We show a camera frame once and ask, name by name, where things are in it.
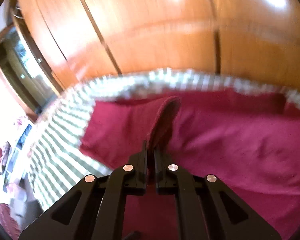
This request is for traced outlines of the wooden framed doorway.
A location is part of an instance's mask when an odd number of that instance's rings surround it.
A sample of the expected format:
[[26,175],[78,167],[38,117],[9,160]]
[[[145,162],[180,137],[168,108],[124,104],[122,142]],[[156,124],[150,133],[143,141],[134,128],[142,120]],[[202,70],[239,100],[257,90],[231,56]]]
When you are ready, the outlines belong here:
[[63,91],[34,41],[13,24],[0,32],[0,80],[32,122]]

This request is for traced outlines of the dark red long-sleeve garment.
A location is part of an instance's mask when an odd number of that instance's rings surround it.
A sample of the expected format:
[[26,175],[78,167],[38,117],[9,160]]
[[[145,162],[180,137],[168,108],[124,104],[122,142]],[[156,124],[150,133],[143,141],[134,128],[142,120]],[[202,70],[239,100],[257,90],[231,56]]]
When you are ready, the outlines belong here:
[[144,142],[191,174],[214,174],[283,239],[300,239],[300,109],[284,95],[227,89],[96,101],[79,149],[116,169]]

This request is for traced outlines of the red patterned cloth item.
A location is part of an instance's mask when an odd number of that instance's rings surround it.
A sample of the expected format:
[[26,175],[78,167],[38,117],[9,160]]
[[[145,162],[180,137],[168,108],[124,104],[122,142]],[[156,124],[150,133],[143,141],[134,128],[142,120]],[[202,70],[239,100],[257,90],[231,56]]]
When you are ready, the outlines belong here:
[[11,209],[8,204],[0,203],[0,224],[13,240],[18,240],[20,228],[17,221],[11,216]]

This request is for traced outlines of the green white checkered bedspread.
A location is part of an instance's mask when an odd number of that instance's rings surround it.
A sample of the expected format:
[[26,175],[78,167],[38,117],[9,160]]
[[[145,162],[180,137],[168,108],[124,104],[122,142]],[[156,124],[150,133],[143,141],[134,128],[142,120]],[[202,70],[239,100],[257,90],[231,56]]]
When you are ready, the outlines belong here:
[[193,69],[102,76],[66,89],[39,117],[31,131],[29,181],[34,196],[47,210],[87,174],[104,176],[110,168],[79,151],[95,100],[147,99],[173,91],[219,91],[232,88],[246,95],[278,92],[300,109],[300,91]]

